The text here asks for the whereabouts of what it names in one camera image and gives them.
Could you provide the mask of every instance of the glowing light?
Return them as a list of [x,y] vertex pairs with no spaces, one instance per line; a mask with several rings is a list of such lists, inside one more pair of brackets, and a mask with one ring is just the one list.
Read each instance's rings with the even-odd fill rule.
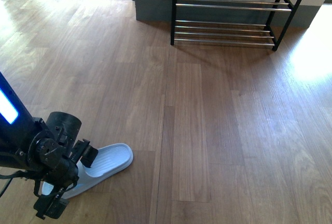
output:
[[8,121],[8,123],[13,124],[17,119],[19,113],[9,101],[7,96],[0,89],[0,114]]
[[292,53],[295,77],[302,81],[317,81],[332,75],[332,50],[319,40],[303,38]]

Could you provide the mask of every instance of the black metal frame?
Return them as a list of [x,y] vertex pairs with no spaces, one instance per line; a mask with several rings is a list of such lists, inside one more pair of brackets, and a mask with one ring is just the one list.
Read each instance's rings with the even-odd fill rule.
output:
[[[290,0],[274,0],[274,3],[270,2],[248,2],[248,1],[221,1],[221,0],[213,0],[213,1],[206,1],[206,0],[172,0],[172,22],[171,22],[171,45],[174,45],[174,41],[178,40],[178,41],[196,41],[196,42],[206,42],[206,43],[224,43],[224,44],[242,44],[242,45],[260,45],[260,46],[272,46],[272,50],[276,51],[300,5],[302,0],[296,0],[295,4],[293,5],[291,3]],[[235,4],[235,6],[225,6],[225,5],[209,5],[208,3],[211,2],[219,2],[219,3],[233,3]],[[261,6],[264,5],[272,5],[272,7],[243,7],[243,6],[237,6],[236,4],[248,4],[249,6],[252,4],[260,4]],[[265,23],[265,25],[260,25],[261,27],[264,27],[263,30],[261,30],[261,33],[267,34],[268,36],[247,36],[249,38],[253,38],[256,39],[257,38],[265,38],[268,39],[270,38],[270,40],[272,41],[269,43],[258,43],[258,42],[252,42],[252,41],[229,41],[229,40],[206,40],[206,39],[188,39],[188,38],[175,38],[175,34],[181,34],[181,35],[203,35],[203,36],[208,36],[208,33],[198,33],[198,32],[177,32],[176,29],[178,28],[184,28],[184,26],[178,26],[176,25],[177,22],[188,22],[189,24],[191,23],[197,23],[197,21],[182,21],[182,20],[177,20],[176,19],[176,10],[177,7],[204,7],[204,8],[226,8],[226,9],[240,9],[240,10],[260,10],[260,11],[270,11],[269,17]],[[275,12],[277,11],[283,11],[283,12],[290,12],[286,23],[283,26],[283,29],[279,35],[279,37],[277,38],[271,28],[271,22],[273,20],[273,17],[275,15]],[[233,23],[216,23],[216,22],[200,22],[203,24],[214,24],[214,25],[218,25],[218,24],[229,24],[229,25],[234,25],[235,27],[232,29],[233,31],[248,31],[248,30],[238,30],[237,27],[239,24],[233,24]],[[242,24],[242,25],[248,25],[250,27],[258,27],[259,25],[257,24]],[[186,26],[186,28],[191,28],[191,29],[196,29],[197,27],[195,26]],[[214,29],[214,30],[224,30],[224,28],[205,28],[207,30],[209,29]],[[251,32],[257,32],[257,30],[255,29],[251,29],[249,30]],[[237,37],[244,37],[244,35],[225,35],[225,34],[216,34],[213,33],[211,36],[237,36]]]

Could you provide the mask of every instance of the cable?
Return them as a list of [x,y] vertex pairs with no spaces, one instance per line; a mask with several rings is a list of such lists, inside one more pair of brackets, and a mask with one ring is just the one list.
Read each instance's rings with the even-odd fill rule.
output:
[[7,190],[8,186],[10,185],[12,181],[12,178],[8,180],[8,182],[6,183],[6,185],[3,187],[3,189],[0,192],[0,198],[3,196],[3,194],[5,193],[5,191]]

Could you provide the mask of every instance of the slipper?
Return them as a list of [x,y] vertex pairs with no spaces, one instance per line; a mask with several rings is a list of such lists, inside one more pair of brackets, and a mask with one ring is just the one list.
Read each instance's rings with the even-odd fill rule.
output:
[[[79,176],[77,185],[63,194],[62,198],[69,199],[81,194],[106,178],[124,170],[131,164],[133,158],[133,152],[126,144],[114,144],[98,149],[98,155],[91,168],[85,167],[80,161],[77,163]],[[52,184],[44,182],[41,192],[43,195],[49,195],[52,189]]]

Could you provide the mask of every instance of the wooden floor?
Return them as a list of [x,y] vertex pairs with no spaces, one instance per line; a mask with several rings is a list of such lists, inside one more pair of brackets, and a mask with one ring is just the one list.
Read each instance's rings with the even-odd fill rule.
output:
[[65,111],[96,148],[134,151],[59,220],[15,179],[0,223],[332,223],[331,17],[277,52],[172,47],[131,0],[0,0],[0,70],[31,114]]

